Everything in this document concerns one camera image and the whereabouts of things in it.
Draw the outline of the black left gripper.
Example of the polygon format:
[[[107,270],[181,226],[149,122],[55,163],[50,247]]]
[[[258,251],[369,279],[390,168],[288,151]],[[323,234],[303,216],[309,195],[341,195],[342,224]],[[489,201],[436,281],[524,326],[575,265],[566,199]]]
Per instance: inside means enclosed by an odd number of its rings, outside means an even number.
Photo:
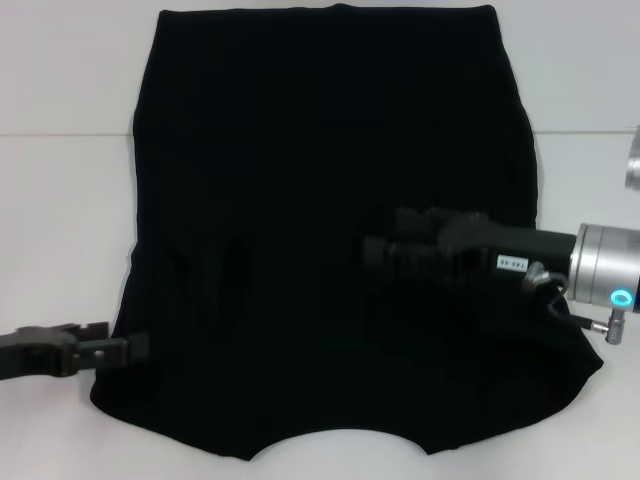
[[[1,336],[1,379],[65,378],[82,370],[124,368],[149,357],[149,335],[109,337],[109,324],[26,326]]]

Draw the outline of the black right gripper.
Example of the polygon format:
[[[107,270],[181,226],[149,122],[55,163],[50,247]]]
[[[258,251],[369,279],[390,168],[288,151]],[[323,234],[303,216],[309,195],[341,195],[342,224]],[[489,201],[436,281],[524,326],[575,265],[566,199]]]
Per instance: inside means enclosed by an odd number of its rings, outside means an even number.
[[[567,291],[575,235],[505,226],[478,213],[450,220],[447,209],[397,209],[399,234],[437,235],[437,247],[366,236],[362,268],[392,281],[440,283],[442,260],[443,277],[449,281],[496,276],[519,280],[525,292],[548,285]]]

